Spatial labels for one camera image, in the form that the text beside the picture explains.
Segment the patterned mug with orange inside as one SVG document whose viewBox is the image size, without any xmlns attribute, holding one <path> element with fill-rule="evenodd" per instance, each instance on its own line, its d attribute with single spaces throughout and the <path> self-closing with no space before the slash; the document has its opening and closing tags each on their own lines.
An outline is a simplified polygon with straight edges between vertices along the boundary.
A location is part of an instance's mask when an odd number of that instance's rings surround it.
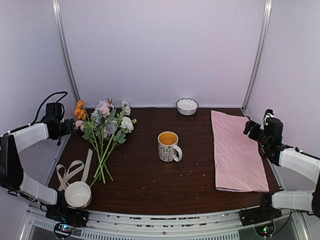
<svg viewBox="0 0 320 240">
<path fill-rule="evenodd" d="M 172 131 L 164 131 L 157 137 L 158 157 L 161 161 L 180 162 L 183 158 L 183 151 L 178 146 L 179 137 Z"/>
</svg>

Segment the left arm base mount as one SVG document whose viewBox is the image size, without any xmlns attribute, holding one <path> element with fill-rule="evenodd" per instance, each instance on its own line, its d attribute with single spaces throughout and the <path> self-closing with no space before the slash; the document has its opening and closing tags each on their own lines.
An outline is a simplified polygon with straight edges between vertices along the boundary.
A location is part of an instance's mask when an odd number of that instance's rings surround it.
<svg viewBox="0 0 320 240">
<path fill-rule="evenodd" d="M 84 228 L 87 226 L 89 212 L 73 208 L 63 210 L 57 207 L 47 206 L 45 217 L 57 222 L 53 227 L 55 236 L 59 239 L 66 239 L 73 234 L 76 228 Z"/>
</svg>

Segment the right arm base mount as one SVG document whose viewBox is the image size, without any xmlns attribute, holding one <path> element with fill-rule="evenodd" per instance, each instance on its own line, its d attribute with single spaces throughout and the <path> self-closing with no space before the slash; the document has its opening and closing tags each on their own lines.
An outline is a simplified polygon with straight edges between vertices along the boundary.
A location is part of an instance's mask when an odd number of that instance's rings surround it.
<svg viewBox="0 0 320 240">
<path fill-rule="evenodd" d="M 255 233 L 262 238 L 269 238 L 275 233 L 275 219 L 282 216 L 279 209 L 263 211 L 260 207 L 242 208 L 238 214 L 242 226 L 253 226 Z"/>
</svg>

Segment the light blue fake flower stem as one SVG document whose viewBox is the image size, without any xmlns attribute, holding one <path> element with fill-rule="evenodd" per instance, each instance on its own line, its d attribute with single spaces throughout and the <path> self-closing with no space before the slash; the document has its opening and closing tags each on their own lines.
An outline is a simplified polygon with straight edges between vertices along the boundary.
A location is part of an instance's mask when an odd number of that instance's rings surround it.
<svg viewBox="0 0 320 240">
<path fill-rule="evenodd" d="M 96 137 L 96 149 L 98 154 L 98 160 L 100 164 L 100 153 L 101 153 L 101 133 L 105 129 L 105 125 L 110 122 L 109 116 L 111 115 L 114 107 L 112 105 L 112 102 L 110 102 L 110 99 L 107 100 L 100 100 L 98 104 L 95 106 L 93 113 L 91 114 L 91 120 L 93 120 L 94 123 L 94 134 Z"/>
</svg>

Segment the purple hydrangea fake flower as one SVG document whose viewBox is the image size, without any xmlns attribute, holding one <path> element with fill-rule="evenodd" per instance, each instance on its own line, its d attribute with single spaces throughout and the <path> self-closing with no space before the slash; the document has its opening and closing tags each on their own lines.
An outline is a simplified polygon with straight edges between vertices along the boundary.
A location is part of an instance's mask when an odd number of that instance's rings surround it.
<svg viewBox="0 0 320 240">
<path fill-rule="evenodd" d="M 106 177 L 109 177 L 112 182 L 114 181 L 114 178 L 108 169 L 107 160 L 118 144 L 118 140 L 116 139 L 118 131 L 117 129 L 117 121 L 114 119 L 105 125 L 105 128 L 101 133 L 99 177 L 102 178 L 104 184 L 106 183 Z"/>
</svg>

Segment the white fake flower stem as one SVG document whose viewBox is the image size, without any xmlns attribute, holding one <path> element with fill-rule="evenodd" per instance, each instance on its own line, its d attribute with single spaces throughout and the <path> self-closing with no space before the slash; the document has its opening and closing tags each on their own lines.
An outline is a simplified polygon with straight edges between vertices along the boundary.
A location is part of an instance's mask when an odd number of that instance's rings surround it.
<svg viewBox="0 0 320 240">
<path fill-rule="evenodd" d="M 131 119 L 130 114 L 131 114 L 130 103 L 126 100 L 122 100 L 120 102 L 119 108 L 116 108 L 113 105 L 113 111 L 111 112 L 111 115 L 108 117 L 110 122 L 113 120 L 116 120 L 116 122 L 117 122 L 117 132 L 116 132 L 117 146 L 124 144 L 127 140 L 127 135 L 134 131 L 134 127 L 135 127 L 135 124 L 137 123 L 137 120 Z M 97 140 L 96 140 L 95 133 L 94 133 L 94 126 L 95 126 L 95 124 L 94 124 L 93 120 L 91 120 L 91 122 L 90 122 L 90 130 L 92 133 L 91 140 L 92 140 L 92 145 L 94 146 L 94 149 L 96 150 L 96 153 L 97 153 L 97 148 L 96 148 Z M 96 169 L 96 172 L 93 175 L 93 181 L 90 184 L 91 187 L 97 181 L 101 181 L 103 183 L 103 180 L 100 177 L 100 171 L 98 171 L 98 167 Z"/>
</svg>

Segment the pink purple wrapping paper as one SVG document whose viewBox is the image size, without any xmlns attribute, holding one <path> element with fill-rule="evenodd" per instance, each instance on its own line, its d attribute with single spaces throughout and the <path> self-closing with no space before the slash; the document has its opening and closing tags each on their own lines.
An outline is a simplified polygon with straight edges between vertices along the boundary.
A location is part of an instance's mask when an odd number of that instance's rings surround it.
<svg viewBox="0 0 320 240">
<path fill-rule="evenodd" d="M 248 118 L 211 111 L 215 188 L 228 192 L 268 192 L 258 143 L 243 134 Z"/>
</svg>

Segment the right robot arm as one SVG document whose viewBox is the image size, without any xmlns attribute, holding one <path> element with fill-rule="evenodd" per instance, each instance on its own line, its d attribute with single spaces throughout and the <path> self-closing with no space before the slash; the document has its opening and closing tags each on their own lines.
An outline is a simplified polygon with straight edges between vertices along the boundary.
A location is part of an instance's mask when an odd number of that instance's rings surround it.
<svg viewBox="0 0 320 240">
<path fill-rule="evenodd" d="M 282 143 L 284 125 L 280 119 L 267 116 L 260 125 L 252 120 L 245 124 L 243 133 L 257 141 L 261 157 L 271 164 L 292 170 L 316 184 L 315 190 L 281 190 L 266 193 L 256 210 L 259 220 L 268 220 L 277 210 L 288 209 L 320 216 L 320 159 L 298 147 Z"/>
</svg>

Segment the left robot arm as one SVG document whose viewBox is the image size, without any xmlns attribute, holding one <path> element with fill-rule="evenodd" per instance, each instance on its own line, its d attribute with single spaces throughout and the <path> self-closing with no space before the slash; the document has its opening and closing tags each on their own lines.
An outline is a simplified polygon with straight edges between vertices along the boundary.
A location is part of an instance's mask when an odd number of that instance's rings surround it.
<svg viewBox="0 0 320 240">
<path fill-rule="evenodd" d="M 7 189 L 10 195 L 53 206 L 51 211 L 61 222 L 72 218 L 71 209 L 61 203 L 62 197 L 57 190 L 41 184 L 25 173 L 20 152 L 48 139 L 57 140 L 59 146 L 62 137 L 77 131 L 73 118 L 64 119 L 66 111 L 60 101 L 67 95 L 67 91 L 50 94 L 39 105 L 31 123 L 0 136 L 0 186 Z"/>
</svg>

